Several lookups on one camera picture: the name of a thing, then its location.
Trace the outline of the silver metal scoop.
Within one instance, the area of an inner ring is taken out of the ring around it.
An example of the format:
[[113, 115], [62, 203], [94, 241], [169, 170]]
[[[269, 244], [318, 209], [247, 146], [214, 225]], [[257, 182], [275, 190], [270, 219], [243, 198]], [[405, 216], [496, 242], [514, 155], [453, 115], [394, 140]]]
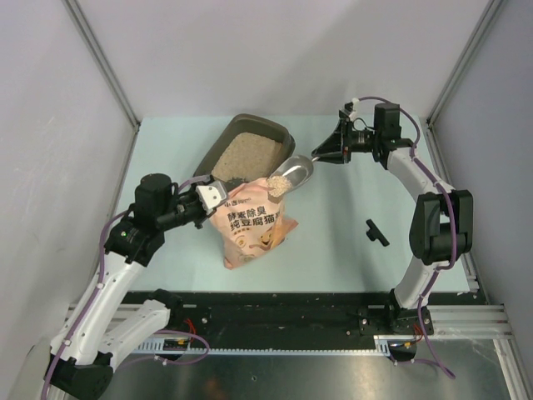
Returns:
[[303, 155], [289, 157], [267, 178], [268, 194], [273, 198], [281, 198], [298, 189], [310, 179], [318, 159]]

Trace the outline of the pink cat litter bag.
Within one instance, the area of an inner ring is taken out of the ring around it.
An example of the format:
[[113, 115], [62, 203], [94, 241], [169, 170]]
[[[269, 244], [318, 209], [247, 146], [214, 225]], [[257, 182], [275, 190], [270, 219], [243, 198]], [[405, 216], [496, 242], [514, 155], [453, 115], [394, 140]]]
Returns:
[[273, 190], [265, 177], [243, 183], [210, 217], [222, 235], [225, 268], [239, 268], [266, 255], [297, 227], [286, 214], [284, 198], [271, 196]]

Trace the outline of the black bag sealing clip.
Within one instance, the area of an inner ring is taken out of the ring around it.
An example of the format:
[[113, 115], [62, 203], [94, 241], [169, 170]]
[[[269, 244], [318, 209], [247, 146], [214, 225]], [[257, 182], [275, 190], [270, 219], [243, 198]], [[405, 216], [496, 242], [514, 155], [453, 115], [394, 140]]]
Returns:
[[385, 248], [390, 245], [388, 239], [371, 219], [366, 220], [366, 225], [366, 236], [371, 242], [378, 241]]

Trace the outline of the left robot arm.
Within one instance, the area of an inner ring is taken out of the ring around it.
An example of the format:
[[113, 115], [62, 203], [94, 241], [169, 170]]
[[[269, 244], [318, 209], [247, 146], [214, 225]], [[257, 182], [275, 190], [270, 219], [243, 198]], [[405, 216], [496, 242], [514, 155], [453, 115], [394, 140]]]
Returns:
[[163, 173], [141, 179], [129, 207], [104, 225], [97, 271], [51, 341], [42, 399], [52, 389], [77, 399], [99, 399], [138, 345], [161, 330], [174, 333], [182, 327], [180, 299], [163, 289], [115, 328], [108, 325], [131, 285], [164, 245], [165, 233], [189, 223], [202, 228], [226, 200], [226, 189], [211, 175], [182, 184]]

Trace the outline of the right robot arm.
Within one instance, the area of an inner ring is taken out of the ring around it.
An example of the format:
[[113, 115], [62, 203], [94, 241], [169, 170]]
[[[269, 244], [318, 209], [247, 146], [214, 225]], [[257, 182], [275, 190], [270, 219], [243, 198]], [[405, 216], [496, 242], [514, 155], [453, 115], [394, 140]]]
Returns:
[[354, 98], [340, 109], [335, 130], [311, 156], [318, 162], [346, 164], [354, 153], [370, 153], [415, 201], [409, 231], [411, 262], [376, 316], [388, 332], [408, 334], [425, 325], [422, 308], [439, 275], [471, 250], [474, 201], [469, 191], [453, 188], [422, 162], [417, 140], [402, 137], [400, 119], [406, 111], [384, 98], [374, 100], [371, 126], [356, 128], [360, 101]]

